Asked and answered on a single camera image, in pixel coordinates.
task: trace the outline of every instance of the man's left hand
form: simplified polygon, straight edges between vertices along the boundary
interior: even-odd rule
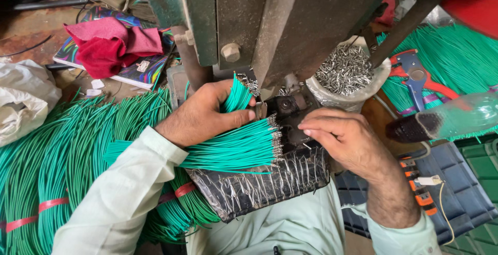
[[[171,143],[185,148],[252,121],[256,117],[252,110],[220,113],[220,105],[227,100],[232,84],[233,80],[204,84],[154,129]],[[256,105],[254,97],[249,105]]]

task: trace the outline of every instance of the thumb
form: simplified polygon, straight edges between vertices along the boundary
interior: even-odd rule
[[[249,109],[220,114],[222,132],[241,127],[256,118],[256,113]]]
[[[318,141],[332,157],[342,148],[341,143],[330,132],[318,129],[305,129],[304,134]]]

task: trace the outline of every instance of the shirt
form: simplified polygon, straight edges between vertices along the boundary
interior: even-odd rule
[[[59,228],[52,254],[133,254],[148,211],[155,208],[163,183],[187,152],[151,127],[99,176],[70,220]],[[434,224],[427,214],[406,229],[373,221],[366,204],[345,206],[365,217],[378,255],[440,255]],[[315,194],[214,223],[187,238],[191,254],[344,254],[345,231],[333,182]]]

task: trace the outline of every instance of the colorful notebook cover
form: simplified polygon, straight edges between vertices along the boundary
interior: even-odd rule
[[[125,26],[140,26],[142,28],[154,28],[157,25],[140,20],[137,17],[130,16],[127,14],[123,14],[119,11],[109,10],[102,6],[95,6],[91,8],[87,14],[83,17],[81,22],[87,22],[91,20],[101,19],[105,17],[115,17],[120,22],[122,22]],[[162,33],[162,40],[165,44],[164,50],[169,51],[169,46],[173,44],[173,35],[171,34],[171,29],[159,29],[159,32]],[[62,45],[62,48],[55,54],[53,60],[58,63],[63,63],[67,65],[71,65],[73,67],[82,68],[83,65],[80,61],[76,59],[78,55],[78,46],[74,43],[73,39],[69,37],[66,42]],[[134,86],[139,86],[142,88],[150,89],[157,78],[159,77],[159,73],[161,72],[167,56],[163,55],[155,55],[151,57],[141,57],[139,58],[135,64],[129,67],[123,67],[121,71],[112,76],[112,79],[122,81]]]

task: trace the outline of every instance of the red band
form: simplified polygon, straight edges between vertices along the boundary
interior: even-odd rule
[[[12,221],[10,223],[7,223],[7,227],[6,227],[5,231],[8,233],[12,230],[17,229],[20,226],[23,226],[23,225],[26,225],[29,223],[33,223],[36,220],[38,220],[38,215]]]
[[[173,192],[166,193],[166,194],[159,197],[159,201],[157,202],[156,207],[162,205],[165,202],[171,201],[174,198],[176,198],[175,193],[173,193]]]
[[[68,204],[68,203],[69,203],[68,197],[42,202],[42,203],[40,203],[40,205],[38,205],[38,214],[40,214],[42,211],[49,209],[53,206],[64,205],[64,204]]]
[[[184,194],[188,194],[190,192],[192,192],[194,189],[195,189],[195,185],[194,183],[192,183],[192,181],[190,181],[189,183],[185,184],[185,185],[182,185],[180,186],[176,191],[175,191],[175,196],[177,198],[183,196]]]

